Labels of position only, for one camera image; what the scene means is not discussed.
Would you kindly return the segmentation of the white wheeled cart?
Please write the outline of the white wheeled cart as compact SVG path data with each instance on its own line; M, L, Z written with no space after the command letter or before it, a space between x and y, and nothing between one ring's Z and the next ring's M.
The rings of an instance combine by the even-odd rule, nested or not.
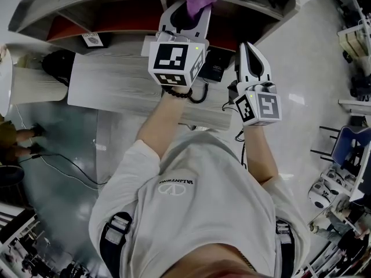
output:
M363 24L337 33L339 44L352 58L371 55L371 26Z

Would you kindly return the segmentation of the white robot device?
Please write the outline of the white robot device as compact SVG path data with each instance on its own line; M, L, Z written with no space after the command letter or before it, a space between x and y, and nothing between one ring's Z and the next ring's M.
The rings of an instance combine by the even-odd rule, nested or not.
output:
M325 179L325 177L331 178L346 188L351 188L355 184L355 177L352 174L348 171L336 169L334 167L330 167L322 172L321 177L323 179Z
M309 200L320 209L328 208L337 195L337 191L331 190L324 181L317 181L308 191Z

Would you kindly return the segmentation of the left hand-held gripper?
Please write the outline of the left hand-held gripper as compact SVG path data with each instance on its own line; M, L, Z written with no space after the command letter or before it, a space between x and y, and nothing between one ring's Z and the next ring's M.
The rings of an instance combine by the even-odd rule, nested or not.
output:
M160 86L191 86L206 60L211 6L196 15L186 27L186 0L179 0L163 12L157 39L150 43L148 73Z

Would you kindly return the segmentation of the black office chair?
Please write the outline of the black office chair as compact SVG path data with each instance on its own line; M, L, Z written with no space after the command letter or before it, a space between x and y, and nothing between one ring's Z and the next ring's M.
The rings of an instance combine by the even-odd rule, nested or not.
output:
M355 98L371 96L371 74L368 76L356 75L352 77L350 95Z

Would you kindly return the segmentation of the purple wiping cloth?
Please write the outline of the purple wiping cloth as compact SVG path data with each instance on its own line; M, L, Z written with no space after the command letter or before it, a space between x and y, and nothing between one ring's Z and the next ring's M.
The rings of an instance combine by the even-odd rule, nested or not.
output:
M201 9L215 3L216 1L217 0L186 0L188 16L194 20Z

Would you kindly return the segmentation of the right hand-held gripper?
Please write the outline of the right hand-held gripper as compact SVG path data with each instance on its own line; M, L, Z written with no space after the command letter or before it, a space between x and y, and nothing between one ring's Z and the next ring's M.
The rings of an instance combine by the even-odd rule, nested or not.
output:
M239 46L238 60L239 82L233 81L228 93L243 125L266 126L281 121L281 98L276 85L269 82L271 67L265 56L251 43L243 42Z

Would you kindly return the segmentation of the blue chair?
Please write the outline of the blue chair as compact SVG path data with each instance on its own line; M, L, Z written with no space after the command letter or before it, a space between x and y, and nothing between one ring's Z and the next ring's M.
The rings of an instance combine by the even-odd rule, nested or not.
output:
M340 130L320 126L320 129L337 134L331 153L311 149L310 152L324 156L324 160L342 166L346 157L357 147L366 147L371 142L371 127L343 126Z

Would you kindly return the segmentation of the light wood-grain table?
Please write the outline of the light wood-grain table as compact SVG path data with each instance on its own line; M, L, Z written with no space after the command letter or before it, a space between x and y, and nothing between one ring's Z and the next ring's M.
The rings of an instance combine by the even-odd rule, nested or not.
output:
M114 35L106 49L76 54L67 102L78 107L148 116L157 106L162 89L149 75L148 59L141 56L144 35ZM187 103L181 122L227 130L232 111L228 82L211 83L206 100Z

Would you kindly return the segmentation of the person's right forearm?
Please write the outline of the person's right forearm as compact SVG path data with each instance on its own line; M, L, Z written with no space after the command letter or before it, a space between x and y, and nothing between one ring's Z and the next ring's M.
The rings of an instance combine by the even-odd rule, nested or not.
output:
M278 176L278 168L263 126L244 126L245 153L249 173L261 184Z

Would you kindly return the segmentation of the person's white t-shirt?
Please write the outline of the person's white t-shirt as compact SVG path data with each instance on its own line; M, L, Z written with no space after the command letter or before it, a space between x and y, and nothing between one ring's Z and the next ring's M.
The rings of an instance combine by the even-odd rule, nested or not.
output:
M294 270L310 234L281 177L259 184L217 131L190 131L159 156L141 140L124 154L92 209L89 235L121 252L122 278L160 278L192 250L235 247L259 273L278 278L278 220L294 238Z

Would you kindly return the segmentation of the black flat box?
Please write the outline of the black flat box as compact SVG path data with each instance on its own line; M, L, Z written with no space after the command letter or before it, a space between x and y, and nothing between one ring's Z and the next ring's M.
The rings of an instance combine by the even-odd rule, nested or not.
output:
M209 47L205 63L198 77L209 81L221 82L224 71L229 67L233 55L234 52L232 51Z

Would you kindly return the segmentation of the black round seat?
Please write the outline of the black round seat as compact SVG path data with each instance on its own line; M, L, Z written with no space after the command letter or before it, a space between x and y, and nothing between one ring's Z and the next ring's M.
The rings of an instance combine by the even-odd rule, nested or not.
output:
M20 166L0 166L0 188L17 185L24 178L24 170Z

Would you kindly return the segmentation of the black backpack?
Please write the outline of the black backpack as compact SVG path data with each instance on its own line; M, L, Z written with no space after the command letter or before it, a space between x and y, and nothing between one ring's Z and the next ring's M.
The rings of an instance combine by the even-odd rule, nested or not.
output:
M42 69L60 83L69 87L75 53L69 50L58 50L45 56Z

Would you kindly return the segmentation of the white round table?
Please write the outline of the white round table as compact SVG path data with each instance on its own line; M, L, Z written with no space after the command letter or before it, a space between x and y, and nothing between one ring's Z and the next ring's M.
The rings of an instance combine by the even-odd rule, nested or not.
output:
M60 101L67 87L41 67L44 55L24 46L0 45L0 115L13 105Z

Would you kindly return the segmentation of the person's left forearm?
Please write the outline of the person's left forearm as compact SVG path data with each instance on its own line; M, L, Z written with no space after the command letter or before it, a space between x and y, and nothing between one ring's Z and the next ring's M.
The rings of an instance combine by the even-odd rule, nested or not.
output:
M140 128L136 139L142 140L161 159L172 143L187 100L165 93Z

